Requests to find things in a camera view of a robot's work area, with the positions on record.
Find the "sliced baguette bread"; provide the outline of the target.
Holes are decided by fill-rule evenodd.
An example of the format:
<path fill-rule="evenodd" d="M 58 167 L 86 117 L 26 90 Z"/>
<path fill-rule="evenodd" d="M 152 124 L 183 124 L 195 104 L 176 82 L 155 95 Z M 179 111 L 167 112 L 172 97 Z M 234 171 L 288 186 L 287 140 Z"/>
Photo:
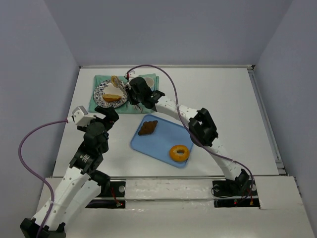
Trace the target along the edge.
<path fill-rule="evenodd" d="M 108 103 L 118 102 L 121 100 L 121 96 L 115 94 L 103 94 L 102 99 Z"/>

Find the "metal tongs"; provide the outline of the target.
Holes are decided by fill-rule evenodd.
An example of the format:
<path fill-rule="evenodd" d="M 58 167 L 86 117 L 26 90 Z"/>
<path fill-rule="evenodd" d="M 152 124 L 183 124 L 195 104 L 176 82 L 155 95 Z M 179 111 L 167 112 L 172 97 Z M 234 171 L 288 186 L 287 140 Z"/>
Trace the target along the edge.
<path fill-rule="evenodd" d="M 123 92 L 123 94 L 128 97 L 128 94 L 125 90 L 125 86 L 124 86 L 124 83 L 119 79 L 119 85 L 118 85 L 118 88 Z"/>

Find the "small round bun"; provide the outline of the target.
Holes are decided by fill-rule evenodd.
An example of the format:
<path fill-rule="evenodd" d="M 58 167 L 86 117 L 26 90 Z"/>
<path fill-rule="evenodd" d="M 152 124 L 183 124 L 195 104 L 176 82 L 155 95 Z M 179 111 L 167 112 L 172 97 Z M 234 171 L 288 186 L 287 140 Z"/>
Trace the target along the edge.
<path fill-rule="evenodd" d="M 119 85 L 118 77 L 115 75 L 112 75 L 110 80 L 111 80 L 112 85 L 117 88 Z"/>

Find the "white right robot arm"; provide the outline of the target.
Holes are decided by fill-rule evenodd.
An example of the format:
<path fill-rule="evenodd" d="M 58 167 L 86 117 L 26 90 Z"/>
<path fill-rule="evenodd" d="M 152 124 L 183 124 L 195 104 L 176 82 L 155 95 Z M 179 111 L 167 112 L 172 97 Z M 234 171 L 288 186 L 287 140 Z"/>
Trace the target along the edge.
<path fill-rule="evenodd" d="M 218 138 L 217 127 L 207 109 L 196 110 L 181 105 L 177 98 L 173 100 L 159 90 L 151 90 L 142 77 L 130 80 L 124 86 L 124 91 L 130 104 L 142 104 L 148 109 L 180 121 L 193 143 L 205 149 L 215 160 L 226 180 L 243 186 L 248 180 L 254 179 L 245 165 L 228 158 Z"/>

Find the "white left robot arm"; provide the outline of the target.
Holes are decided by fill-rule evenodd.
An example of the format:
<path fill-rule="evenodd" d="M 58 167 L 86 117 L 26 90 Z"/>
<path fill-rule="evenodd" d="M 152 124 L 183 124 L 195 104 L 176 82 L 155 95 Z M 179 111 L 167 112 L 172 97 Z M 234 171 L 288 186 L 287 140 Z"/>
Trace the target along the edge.
<path fill-rule="evenodd" d="M 49 189 L 51 197 L 32 217 L 25 218 L 20 229 L 26 238 L 64 238 L 66 225 L 84 209 L 103 188 L 109 188 L 110 177 L 97 168 L 108 151 L 109 130 L 118 121 L 114 108 L 96 107 L 104 118 L 88 114 L 78 106 L 63 123 L 74 123 L 84 132 L 83 142 L 70 160 L 65 175 L 56 189 L 26 165 L 22 158 L 22 144 L 18 147 L 20 162 L 30 173 L 39 178 Z"/>

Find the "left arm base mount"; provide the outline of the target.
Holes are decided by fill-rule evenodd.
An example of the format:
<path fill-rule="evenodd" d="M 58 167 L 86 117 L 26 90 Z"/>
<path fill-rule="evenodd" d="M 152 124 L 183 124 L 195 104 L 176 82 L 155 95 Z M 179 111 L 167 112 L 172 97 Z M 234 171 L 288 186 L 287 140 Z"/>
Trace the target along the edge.
<path fill-rule="evenodd" d="M 126 207 L 125 185 L 123 180 L 112 180 L 103 185 L 101 192 L 88 203 L 88 209 L 124 209 Z"/>

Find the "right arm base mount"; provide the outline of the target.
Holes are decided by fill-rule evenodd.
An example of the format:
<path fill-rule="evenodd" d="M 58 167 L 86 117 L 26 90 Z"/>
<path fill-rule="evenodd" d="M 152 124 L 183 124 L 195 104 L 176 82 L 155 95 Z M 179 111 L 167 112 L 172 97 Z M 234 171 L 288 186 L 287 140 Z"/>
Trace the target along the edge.
<path fill-rule="evenodd" d="M 255 181 L 242 169 L 234 180 L 214 180 L 211 194 L 215 208 L 258 207 L 260 201 Z"/>

